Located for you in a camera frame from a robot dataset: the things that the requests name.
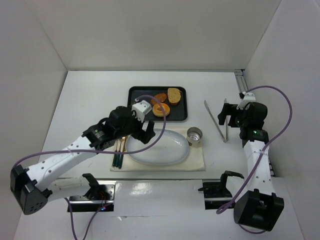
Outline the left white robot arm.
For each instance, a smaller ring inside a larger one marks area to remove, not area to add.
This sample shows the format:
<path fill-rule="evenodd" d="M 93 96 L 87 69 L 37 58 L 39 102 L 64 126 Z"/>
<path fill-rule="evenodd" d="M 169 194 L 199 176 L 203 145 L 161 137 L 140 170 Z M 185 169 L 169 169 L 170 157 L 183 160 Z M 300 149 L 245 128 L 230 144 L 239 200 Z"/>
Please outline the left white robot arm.
<path fill-rule="evenodd" d="M 132 136 L 147 144 L 155 136 L 153 121 L 143 130 L 145 116 L 151 110 L 151 105 L 146 101 L 131 107 L 118 106 L 109 117 L 90 126 L 57 154 L 51 154 L 49 158 L 26 168 L 16 163 L 10 172 L 10 190 L 22 212 L 31 215 L 50 201 L 71 196 L 105 199 L 106 188 L 92 174 L 84 173 L 79 178 L 70 179 L 61 179 L 61 175 L 104 152 L 123 137 Z"/>

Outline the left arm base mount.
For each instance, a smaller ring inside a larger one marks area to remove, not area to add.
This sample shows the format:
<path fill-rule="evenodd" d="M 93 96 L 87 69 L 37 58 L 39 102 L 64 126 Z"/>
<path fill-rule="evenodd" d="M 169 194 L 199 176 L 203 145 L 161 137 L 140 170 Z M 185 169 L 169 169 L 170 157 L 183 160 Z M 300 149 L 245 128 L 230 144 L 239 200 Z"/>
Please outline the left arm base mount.
<path fill-rule="evenodd" d="M 112 180 L 96 179 L 91 173 L 84 173 L 82 179 L 85 191 L 80 195 L 73 195 L 68 198 L 71 210 L 75 213 L 112 212 L 114 210 L 114 198 L 116 182 Z"/>

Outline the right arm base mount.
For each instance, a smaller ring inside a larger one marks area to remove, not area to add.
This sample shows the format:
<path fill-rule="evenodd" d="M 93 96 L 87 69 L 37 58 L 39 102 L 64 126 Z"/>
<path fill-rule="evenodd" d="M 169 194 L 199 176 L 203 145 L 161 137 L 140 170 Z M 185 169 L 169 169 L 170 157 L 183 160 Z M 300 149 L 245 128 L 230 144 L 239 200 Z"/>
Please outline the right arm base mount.
<path fill-rule="evenodd" d="M 200 187 L 198 191 L 203 193 L 204 207 L 206 210 L 217 210 L 233 198 L 226 184 L 226 178 L 202 181 L 202 187 Z"/>

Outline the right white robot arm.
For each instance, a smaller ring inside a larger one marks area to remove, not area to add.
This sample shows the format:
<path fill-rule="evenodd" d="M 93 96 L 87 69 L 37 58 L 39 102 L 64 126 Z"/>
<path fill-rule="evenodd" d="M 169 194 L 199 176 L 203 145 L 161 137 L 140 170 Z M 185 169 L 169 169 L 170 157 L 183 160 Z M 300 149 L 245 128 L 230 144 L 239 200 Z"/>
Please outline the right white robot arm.
<path fill-rule="evenodd" d="M 263 129 L 268 108 L 258 102 L 242 107 L 225 103 L 218 115 L 220 125 L 239 128 L 245 153 L 248 177 L 226 171 L 225 186 L 233 195 L 233 219 L 241 227 L 270 232 L 284 209 L 284 199 L 276 195 L 269 164 L 269 135 Z"/>

